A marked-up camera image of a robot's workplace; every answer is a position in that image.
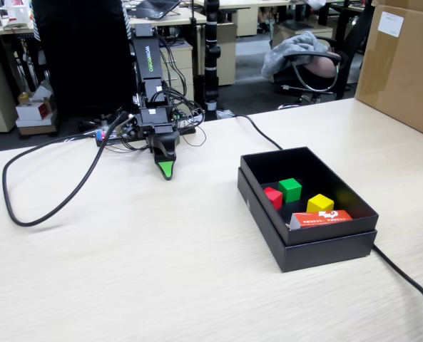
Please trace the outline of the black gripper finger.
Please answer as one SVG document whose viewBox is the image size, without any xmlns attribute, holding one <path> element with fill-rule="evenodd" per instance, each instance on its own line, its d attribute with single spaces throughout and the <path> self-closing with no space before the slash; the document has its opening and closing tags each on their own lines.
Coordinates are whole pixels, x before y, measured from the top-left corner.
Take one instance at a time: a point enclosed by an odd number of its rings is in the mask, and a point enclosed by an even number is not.
<svg viewBox="0 0 423 342">
<path fill-rule="evenodd" d="M 151 135 L 151 146 L 155 162 L 175 162 L 175 149 L 180 142 L 178 131 L 171 133 L 154 133 Z"/>
</svg>

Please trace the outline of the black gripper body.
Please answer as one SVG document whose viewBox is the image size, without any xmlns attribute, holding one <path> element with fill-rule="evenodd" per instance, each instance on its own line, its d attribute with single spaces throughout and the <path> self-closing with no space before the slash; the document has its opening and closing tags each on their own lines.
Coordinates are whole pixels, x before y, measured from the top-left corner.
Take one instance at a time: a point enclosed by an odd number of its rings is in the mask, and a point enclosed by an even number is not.
<svg viewBox="0 0 423 342">
<path fill-rule="evenodd" d="M 175 142 L 176 130 L 166 108 L 141 109 L 136 114 L 136 137 L 150 138 L 152 142 Z"/>
</svg>

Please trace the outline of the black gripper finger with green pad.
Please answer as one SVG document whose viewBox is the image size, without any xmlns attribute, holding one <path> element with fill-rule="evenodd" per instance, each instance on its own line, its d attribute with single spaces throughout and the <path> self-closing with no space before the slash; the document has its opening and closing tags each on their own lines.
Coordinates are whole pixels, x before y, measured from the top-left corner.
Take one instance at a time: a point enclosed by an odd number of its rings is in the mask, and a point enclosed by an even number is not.
<svg viewBox="0 0 423 342">
<path fill-rule="evenodd" d="M 175 163 L 174 160 L 155 161 L 155 164 L 158 166 L 165 180 L 172 179 L 174 163 Z"/>
</svg>

